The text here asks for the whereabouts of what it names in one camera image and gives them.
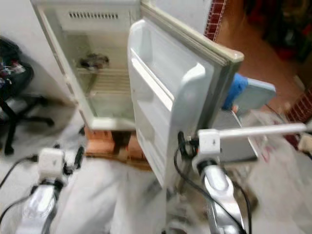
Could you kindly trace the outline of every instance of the wire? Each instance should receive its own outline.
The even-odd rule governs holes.
[[[32,156],[27,156],[27,157],[23,157],[19,160],[17,160],[13,166],[9,169],[9,171],[7,172],[7,174],[5,175],[5,177],[3,178],[3,180],[0,183],[0,189],[2,188],[3,184],[5,183],[5,181],[8,179],[9,175],[11,174],[11,172],[13,171],[13,169],[19,165],[22,162],[25,161],[31,161],[31,162],[38,162],[38,155],[32,155]]]
[[[2,220],[3,220],[4,216],[5,216],[5,214],[6,214],[12,207],[14,207],[14,206],[16,206],[16,205],[18,205],[18,204],[20,204],[20,203],[26,201],[29,197],[30,197],[30,195],[29,195],[29,196],[25,196],[25,197],[23,197],[23,198],[21,198],[21,199],[15,201],[15,202],[11,203],[11,205],[9,205],[9,206],[2,212],[2,214],[1,214],[1,216],[0,216],[0,225],[1,225],[1,223],[2,223]]]
[[[250,201],[248,199],[248,196],[246,192],[243,190],[243,188],[236,182],[233,182],[233,185],[237,187],[243,194],[245,201],[246,201],[246,206],[247,206],[247,217],[248,217],[248,233],[252,234],[252,210],[251,210],[251,205]]]
[[[268,107],[272,112],[274,112],[276,115],[277,115],[277,117],[279,118],[279,119],[281,119],[283,122],[285,122],[285,120],[283,119],[283,117],[278,113],[278,112],[276,112],[271,106],[269,106],[268,104],[265,104],[266,105],[266,107]]]
[[[224,210],[224,212],[234,221],[234,223],[238,226],[238,228],[240,229],[240,231],[243,234],[247,234],[245,229],[243,228],[243,226],[241,225],[241,223],[239,223],[239,221],[236,220],[236,218],[234,218],[219,202],[217,202],[213,197],[211,197],[205,190],[203,190],[199,185],[197,185],[196,183],[194,183],[193,181],[191,181],[178,167],[177,165],[177,154],[178,151],[180,149],[180,146],[177,148],[177,150],[175,151],[175,156],[174,156],[174,165],[175,165],[175,169],[178,172],[178,174],[188,183],[190,184],[194,189],[196,189],[198,192],[200,192],[201,194],[203,194],[208,200],[215,202],[219,207],[221,207],[221,209]]]

